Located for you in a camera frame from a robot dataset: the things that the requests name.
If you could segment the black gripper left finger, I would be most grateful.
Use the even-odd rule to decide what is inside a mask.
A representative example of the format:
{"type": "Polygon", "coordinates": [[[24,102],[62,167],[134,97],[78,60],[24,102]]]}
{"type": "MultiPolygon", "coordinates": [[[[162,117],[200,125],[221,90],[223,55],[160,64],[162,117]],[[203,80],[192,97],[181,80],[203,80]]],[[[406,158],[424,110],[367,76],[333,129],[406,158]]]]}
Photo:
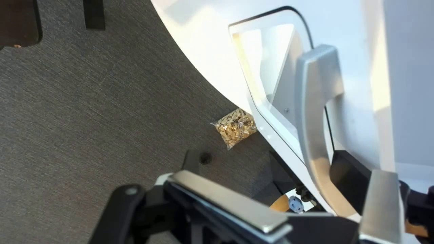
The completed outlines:
{"type": "Polygon", "coordinates": [[[169,175],[165,193],[187,212],[191,221],[213,229],[222,242],[290,244],[293,228],[284,213],[189,171],[169,175]]]}

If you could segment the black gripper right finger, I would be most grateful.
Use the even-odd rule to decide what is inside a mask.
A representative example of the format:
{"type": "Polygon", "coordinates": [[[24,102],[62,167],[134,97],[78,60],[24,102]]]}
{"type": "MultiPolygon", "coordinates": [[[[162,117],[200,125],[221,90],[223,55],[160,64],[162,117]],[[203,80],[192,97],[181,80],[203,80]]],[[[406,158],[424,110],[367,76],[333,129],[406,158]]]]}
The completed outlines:
{"type": "Polygon", "coordinates": [[[359,240],[373,244],[401,244],[402,201],[394,173],[374,170],[364,198],[359,240]]]}

